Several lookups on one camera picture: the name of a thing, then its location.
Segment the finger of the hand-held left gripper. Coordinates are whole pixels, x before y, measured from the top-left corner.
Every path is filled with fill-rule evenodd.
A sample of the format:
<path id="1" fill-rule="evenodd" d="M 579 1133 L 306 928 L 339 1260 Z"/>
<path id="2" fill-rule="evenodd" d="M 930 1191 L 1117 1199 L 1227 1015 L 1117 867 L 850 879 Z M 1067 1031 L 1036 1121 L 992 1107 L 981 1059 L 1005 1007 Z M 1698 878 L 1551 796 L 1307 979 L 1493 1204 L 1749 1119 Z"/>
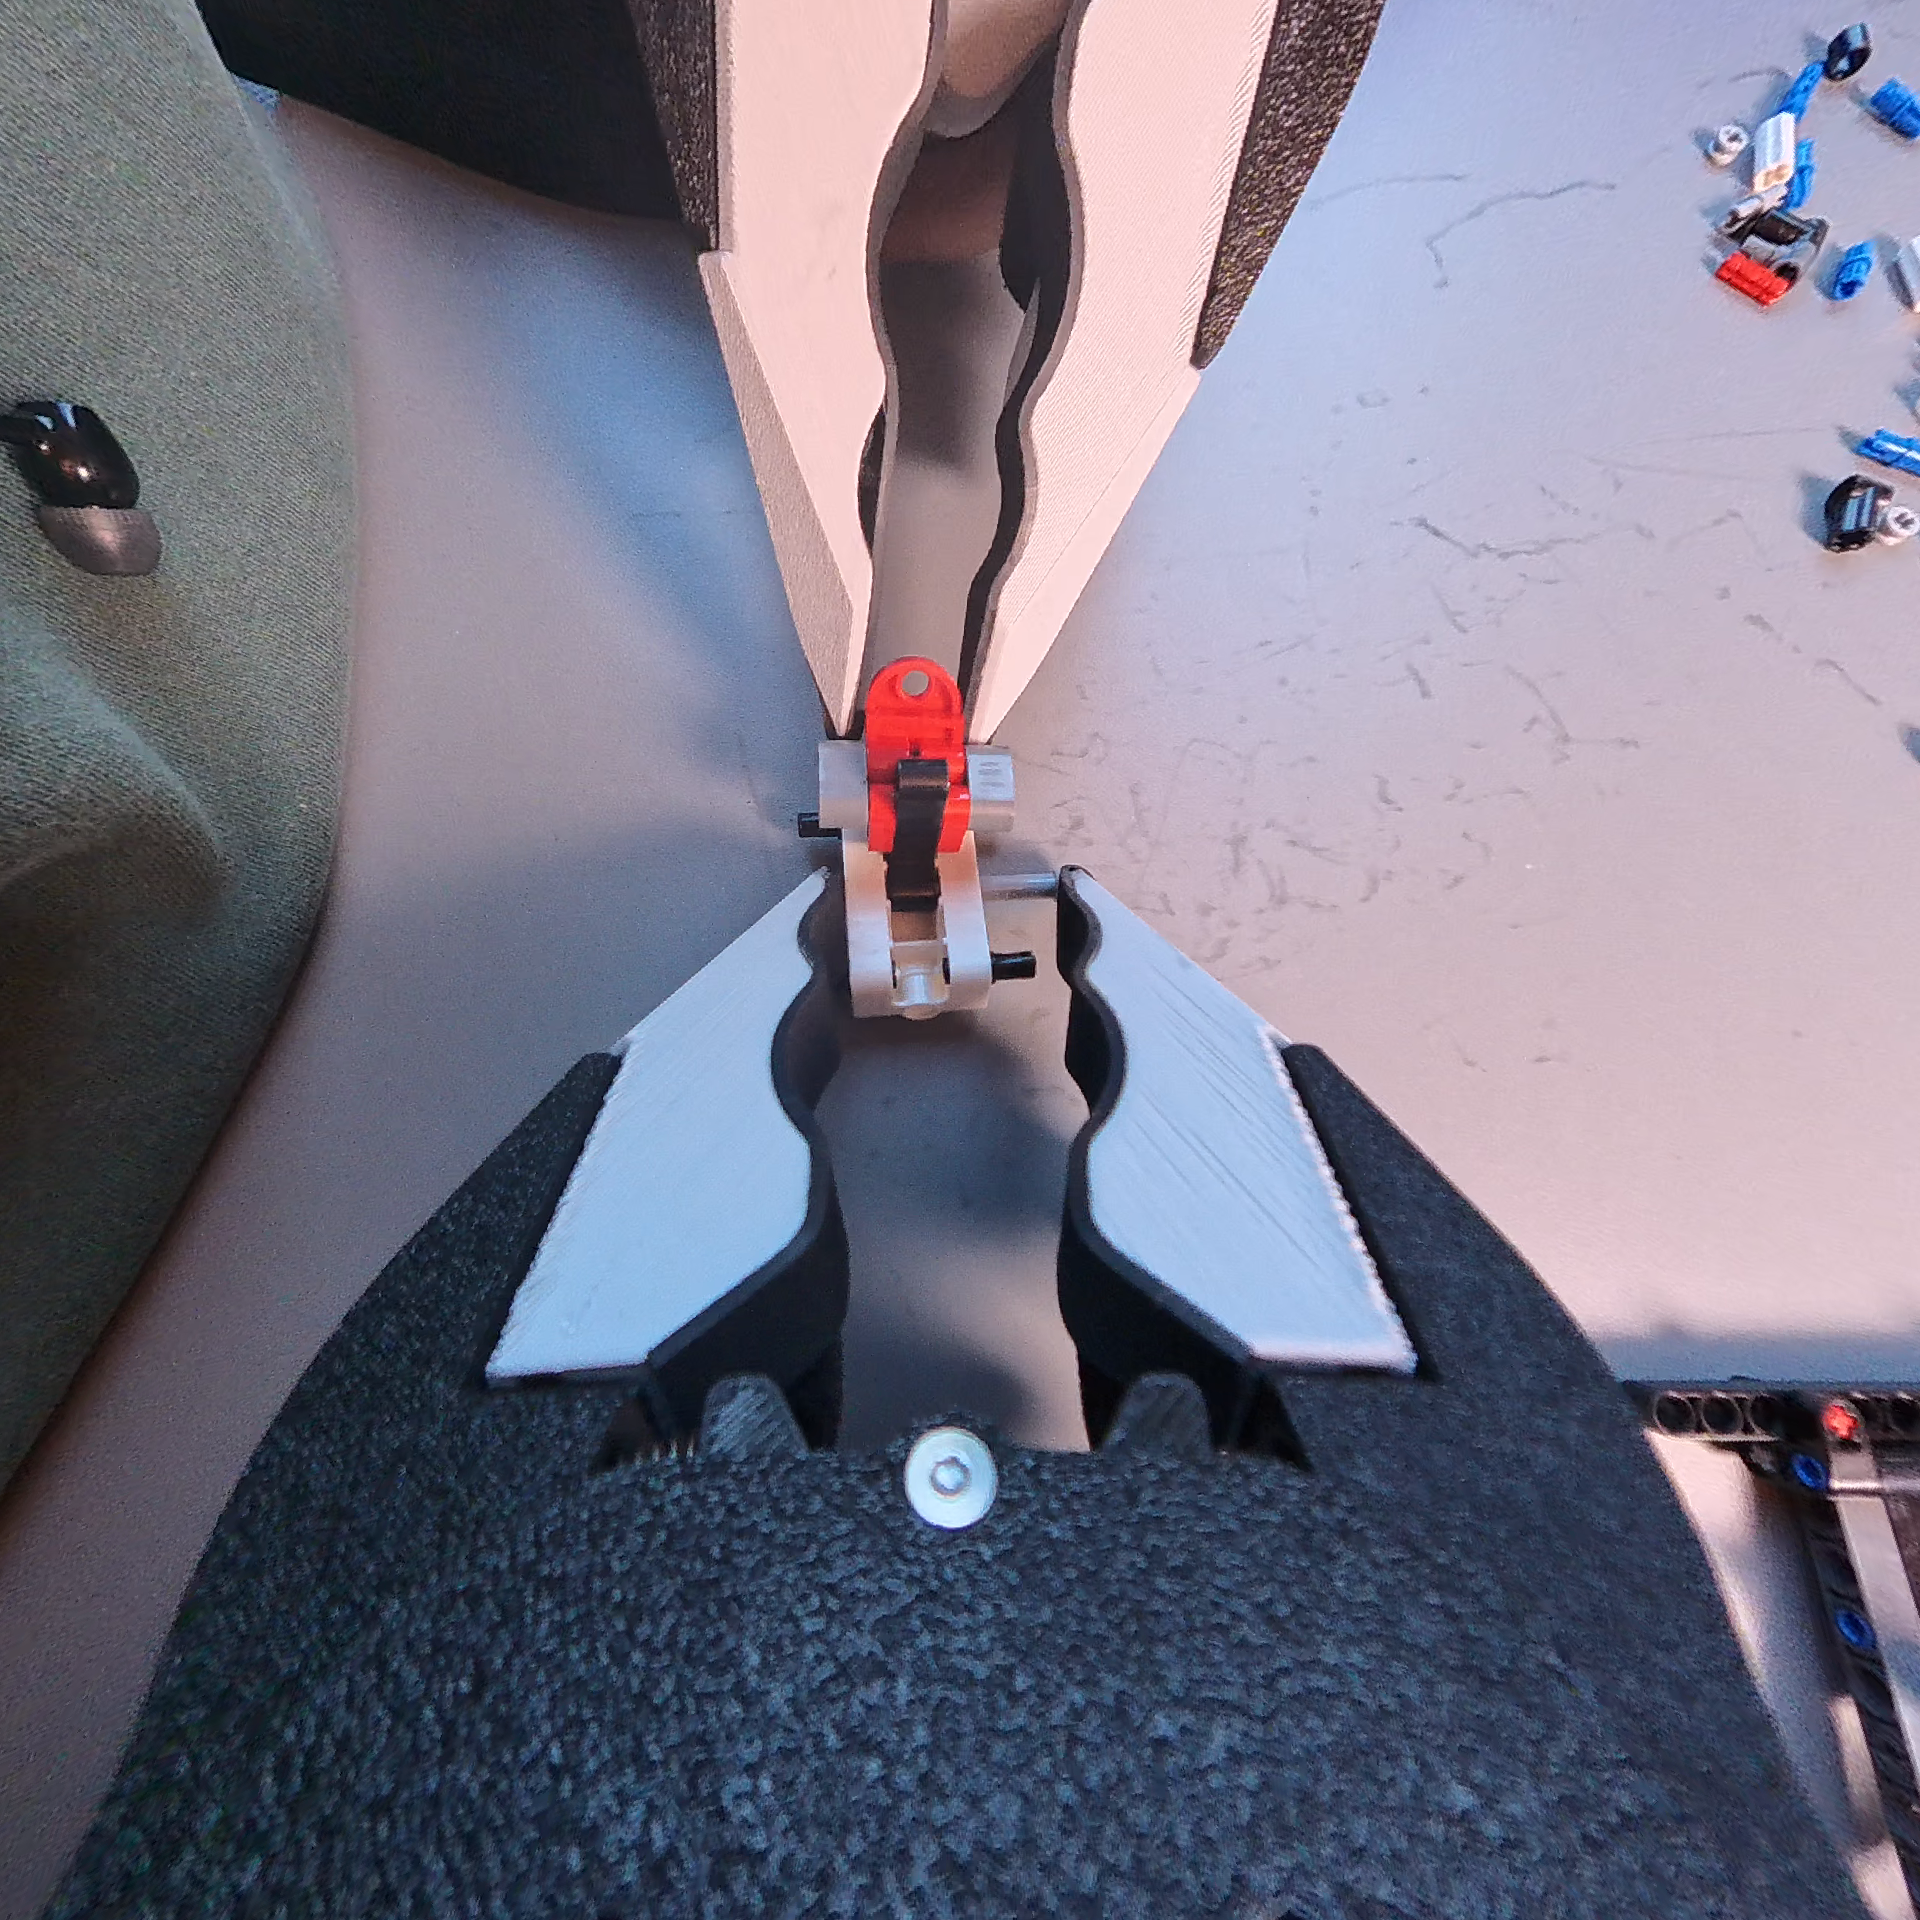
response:
<path id="1" fill-rule="evenodd" d="M 873 552 L 857 478 L 895 359 L 877 244 L 944 52 L 935 1 L 725 1 L 716 249 L 700 268 L 786 604 L 829 723 L 857 707 Z"/>
<path id="2" fill-rule="evenodd" d="M 1002 532 L 977 580 L 964 685 L 992 735 L 1199 387 L 1196 328 L 1264 69 L 1276 1 L 1072 4 L 1041 79 L 1031 337 L 1002 424 Z"/>

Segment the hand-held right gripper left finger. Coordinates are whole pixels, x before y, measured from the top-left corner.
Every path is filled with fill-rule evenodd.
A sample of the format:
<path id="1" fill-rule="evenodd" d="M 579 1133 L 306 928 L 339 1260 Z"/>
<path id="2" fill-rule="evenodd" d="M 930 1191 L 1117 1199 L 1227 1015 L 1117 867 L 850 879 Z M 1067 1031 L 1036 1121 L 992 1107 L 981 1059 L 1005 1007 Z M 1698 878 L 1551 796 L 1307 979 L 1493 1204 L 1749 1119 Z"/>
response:
<path id="1" fill-rule="evenodd" d="M 819 1099 L 836 1001 L 810 876 L 620 1041 L 612 1084 L 487 1359 L 706 1389 L 803 1380 L 849 1309 Z"/>

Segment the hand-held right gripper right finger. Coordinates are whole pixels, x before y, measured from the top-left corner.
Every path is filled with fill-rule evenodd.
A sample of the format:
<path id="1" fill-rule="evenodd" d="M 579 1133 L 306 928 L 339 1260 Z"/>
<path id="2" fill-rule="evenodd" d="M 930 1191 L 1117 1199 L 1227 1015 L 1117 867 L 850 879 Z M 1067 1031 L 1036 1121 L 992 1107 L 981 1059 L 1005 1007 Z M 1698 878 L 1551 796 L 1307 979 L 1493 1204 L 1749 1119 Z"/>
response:
<path id="1" fill-rule="evenodd" d="M 1083 1356 L 1160 1371 L 1181 1335 L 1231 1366 L 1416 1374 L 1283 1032 L 1085 870 L 1061 872 L 1058 933 L 1088 1099 L 1061 1277 Z"/>

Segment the white toy brick piece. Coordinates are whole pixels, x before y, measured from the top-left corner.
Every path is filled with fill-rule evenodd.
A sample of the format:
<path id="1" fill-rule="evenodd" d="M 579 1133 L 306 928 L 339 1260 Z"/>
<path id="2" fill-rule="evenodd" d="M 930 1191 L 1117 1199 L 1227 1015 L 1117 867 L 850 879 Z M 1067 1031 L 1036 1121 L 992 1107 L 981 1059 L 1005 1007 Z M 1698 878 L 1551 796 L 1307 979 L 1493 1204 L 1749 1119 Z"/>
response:
<path id="1" fill-rule="evenodd" d="M 856 1017 L 929 1019 L 981 1007 L 992 983 L 1031 979 L 1031 951 L 997 951 L 988 905 L 1049 897 L 1045 872 L 984 872 L 977 833 L 963 829 L 943 853 L 943 807 L 971 800 L 999 833 L 1016 815 L 1016 772 L 1009 751 L 967 749 L 967 765 L 948 779 L 940 765 L 903 789 L 896 851 L 881 851 L 881 800 L 867 748 L 825 740 L 819 751 L 820 804 L 801 817 L 805 837 L 836 837 L 843 856 L 849 988 Z"/>

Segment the red toy brick piece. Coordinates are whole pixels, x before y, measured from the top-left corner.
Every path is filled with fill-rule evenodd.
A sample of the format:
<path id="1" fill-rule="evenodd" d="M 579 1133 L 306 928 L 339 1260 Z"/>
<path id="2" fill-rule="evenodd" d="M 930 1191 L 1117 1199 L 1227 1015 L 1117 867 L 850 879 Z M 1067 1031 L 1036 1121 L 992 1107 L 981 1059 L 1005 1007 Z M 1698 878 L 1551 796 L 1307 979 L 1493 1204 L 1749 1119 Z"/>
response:
<path id="1" fill-rule="evenodd" d="M 954 676 L 930 659 L 887 662 L 864 707 L 867 845 L 915 859 L 959 853 L 971 829 L 967 718 Z"/>

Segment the pile of small toy bricks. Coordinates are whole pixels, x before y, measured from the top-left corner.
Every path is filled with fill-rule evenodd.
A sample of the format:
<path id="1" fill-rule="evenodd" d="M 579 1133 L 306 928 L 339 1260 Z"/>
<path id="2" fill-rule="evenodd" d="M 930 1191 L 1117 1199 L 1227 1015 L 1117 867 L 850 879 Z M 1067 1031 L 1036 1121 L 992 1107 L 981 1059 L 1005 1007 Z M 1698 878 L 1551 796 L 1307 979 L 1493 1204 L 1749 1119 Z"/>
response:
<path id="1" fill-rule="evenodd" d="M 1916 771 L 1916 4 L 1848 6 L 1698 149 L 1706 417 L 1661 449 L 1713 499 L 1675 547 Z"/>

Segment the grey desk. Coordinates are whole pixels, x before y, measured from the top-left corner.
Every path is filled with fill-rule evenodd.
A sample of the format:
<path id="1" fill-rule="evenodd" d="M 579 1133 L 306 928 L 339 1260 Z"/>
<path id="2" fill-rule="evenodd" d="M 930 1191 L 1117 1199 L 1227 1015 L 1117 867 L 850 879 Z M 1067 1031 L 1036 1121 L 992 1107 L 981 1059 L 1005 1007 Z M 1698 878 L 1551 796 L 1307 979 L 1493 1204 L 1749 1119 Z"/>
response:
<path id="1" fill-rule="evenodd" d="M 1697 150 L 1860 19 L 1914 84 L 1914 4 L 1391 4 L 1005 729 L 1037 864 L 1328 1048 L 1628 1375 L 1914 1366 L 1916 551 L 1817 547 L 1914 316 L 1720 287 Z M 808 867 L 819 713 L 679 238 L 269 129 L 351 313 L 340 855 L 8 1501 L 8 1916 L 361 1287 Z"/>

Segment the toy vehicle chassis build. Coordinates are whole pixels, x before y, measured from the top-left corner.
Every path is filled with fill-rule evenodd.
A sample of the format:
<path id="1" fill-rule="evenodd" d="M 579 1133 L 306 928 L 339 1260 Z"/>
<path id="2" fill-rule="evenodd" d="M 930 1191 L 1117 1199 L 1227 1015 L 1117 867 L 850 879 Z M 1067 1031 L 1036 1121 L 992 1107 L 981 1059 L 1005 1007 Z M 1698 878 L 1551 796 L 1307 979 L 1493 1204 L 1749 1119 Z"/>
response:
<path id="1" fill-rule="evenodd" d="M 1643 1425 L 1738 1454 L 1788 1500 L 1917 1892 L 1917 1383 L 1631 1380 Z"/>

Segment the green sweatshirt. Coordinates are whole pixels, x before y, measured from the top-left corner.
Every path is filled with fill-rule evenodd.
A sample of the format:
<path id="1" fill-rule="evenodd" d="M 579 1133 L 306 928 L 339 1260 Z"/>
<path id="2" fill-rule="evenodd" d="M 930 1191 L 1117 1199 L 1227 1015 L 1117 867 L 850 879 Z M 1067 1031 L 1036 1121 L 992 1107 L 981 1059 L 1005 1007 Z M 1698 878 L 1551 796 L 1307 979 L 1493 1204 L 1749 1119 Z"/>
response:
<path id="1" fill-rule="evenodd" d="M 5 4 L 5 403 L 90 403 L 161 528 L 91 577 L 5 463 L 5 1476 L 305 958 L 339 817 L 339 279 L 192 4 Z"/>

